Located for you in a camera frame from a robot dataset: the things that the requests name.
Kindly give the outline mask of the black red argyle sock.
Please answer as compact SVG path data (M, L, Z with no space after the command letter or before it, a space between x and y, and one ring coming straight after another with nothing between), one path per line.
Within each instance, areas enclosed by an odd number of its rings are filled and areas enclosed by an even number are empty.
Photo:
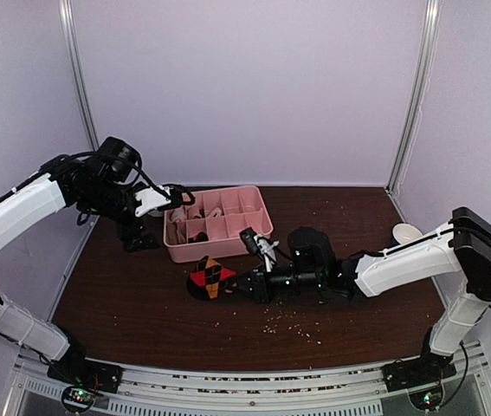
M212 257L203 257L186 279L188 293L199 301L213 301L221 294L232 294L237 274Z

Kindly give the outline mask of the beige brown striped sock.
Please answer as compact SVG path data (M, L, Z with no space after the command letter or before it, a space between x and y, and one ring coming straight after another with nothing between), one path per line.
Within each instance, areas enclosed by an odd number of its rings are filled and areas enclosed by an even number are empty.
M206 217L207 218L219 218L223 215L223 209L215 207Z

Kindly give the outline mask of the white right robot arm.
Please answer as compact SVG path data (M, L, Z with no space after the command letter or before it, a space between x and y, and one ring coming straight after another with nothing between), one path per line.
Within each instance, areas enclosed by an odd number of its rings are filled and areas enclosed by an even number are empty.
M463 274L455 300L430 328L421 357L412 363L412 375L423 383L443 371L445 358L491 308L491 224L467 207L453 210L447 223L408 243L342 259L328 236L311 227L288 235L287 265L277 263L278 248L263 235L246 229L240 237L262 265L230 278L228 287L257 303L269 303L278 288L315 287L352 300L355 294L370 298L428 277Z

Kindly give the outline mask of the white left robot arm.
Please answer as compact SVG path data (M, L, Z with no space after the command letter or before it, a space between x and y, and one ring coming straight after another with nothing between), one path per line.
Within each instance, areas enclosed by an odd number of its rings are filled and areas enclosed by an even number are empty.
M61 154L41 165L20 185L0 197L0 251L59 211L75 207L77 223L92 216L109 218L125 251L158 247L145 232L143 218L194 203L183 185L157 185L144 172L140 153L121 139L108 137L95 151ZM0 335L59 361L60 372L75 385L92 378L92 365L74 352L75 343L50 322L36 317L0 291Z

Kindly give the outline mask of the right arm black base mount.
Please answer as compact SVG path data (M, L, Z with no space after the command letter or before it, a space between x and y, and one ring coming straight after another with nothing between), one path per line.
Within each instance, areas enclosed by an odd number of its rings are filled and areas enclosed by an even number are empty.
M425 353L417 358L397 360L381 367L388 392L437 383L456 375L452 356Z

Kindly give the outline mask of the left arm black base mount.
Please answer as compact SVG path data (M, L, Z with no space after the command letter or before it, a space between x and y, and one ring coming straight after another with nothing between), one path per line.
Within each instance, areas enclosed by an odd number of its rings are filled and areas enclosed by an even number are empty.
M47 376L51 379L99 393L118 392L122 367L88 359L86 349L76 339L68 340L68 350L60 359L41 360L48 366Z

